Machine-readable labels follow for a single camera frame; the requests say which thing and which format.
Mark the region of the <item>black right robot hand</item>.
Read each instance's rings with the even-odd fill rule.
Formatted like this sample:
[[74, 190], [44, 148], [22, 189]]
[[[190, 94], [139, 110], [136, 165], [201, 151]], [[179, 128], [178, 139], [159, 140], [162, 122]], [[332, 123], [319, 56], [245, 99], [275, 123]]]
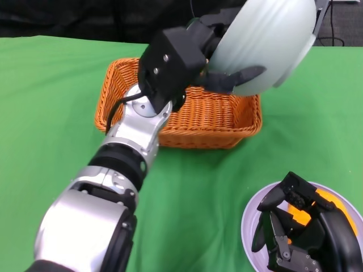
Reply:
[[362, 271], [348, 218], [293, 172], [261, 200], [251, 250], [268, 252], [271, 271]]

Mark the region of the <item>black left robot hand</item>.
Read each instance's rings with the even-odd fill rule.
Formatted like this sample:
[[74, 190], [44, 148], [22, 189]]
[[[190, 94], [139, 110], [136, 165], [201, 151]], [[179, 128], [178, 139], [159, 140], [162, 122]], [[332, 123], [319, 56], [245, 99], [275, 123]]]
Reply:
[[154, 36], [138, 62], [138, 86], [155, 113], [169, 102], [178, 111], [189, 86], [229, 95], [266, 71], [262, 65], [248, 65], [235, 72], [208, 68], [240, 10], [224, 8], [193, 19], [187, 27], [164, 29]]

